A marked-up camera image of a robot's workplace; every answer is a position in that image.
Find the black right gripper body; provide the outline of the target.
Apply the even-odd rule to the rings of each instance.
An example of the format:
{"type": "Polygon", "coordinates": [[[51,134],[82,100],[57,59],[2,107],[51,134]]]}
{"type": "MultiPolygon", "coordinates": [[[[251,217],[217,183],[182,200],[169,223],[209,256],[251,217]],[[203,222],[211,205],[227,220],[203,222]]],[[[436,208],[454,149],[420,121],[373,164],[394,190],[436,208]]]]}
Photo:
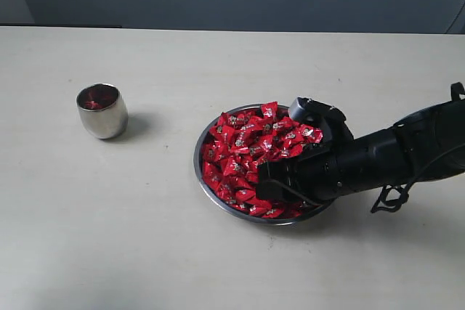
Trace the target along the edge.
{"type": "Polygon", "coordinates": [[[296,191],[325,202],[391,184],[400,177],[400,143],[393,131],[345,136],[290,159],[296,191]]]}

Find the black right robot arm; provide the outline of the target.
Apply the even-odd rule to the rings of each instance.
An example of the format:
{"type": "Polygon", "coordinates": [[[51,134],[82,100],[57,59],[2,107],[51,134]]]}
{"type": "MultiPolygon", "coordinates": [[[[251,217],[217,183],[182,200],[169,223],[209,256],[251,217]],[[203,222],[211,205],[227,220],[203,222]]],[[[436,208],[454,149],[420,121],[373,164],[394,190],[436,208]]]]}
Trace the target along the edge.
{"type": "Polygon", "coordinates": [[[411,113],[392,126],[354,138],[345,115],[334,106],[298,97],[288,109],[293,121],[323,132],[321,144],[295,158],[258,167],[261,200],[304,200],[324,204],[338,197],[382,188],[400,193],[383,199],[393,209],[405,203],[416,182],[464,172],[464,85],[450,87],[451,99],[411,113]]]}

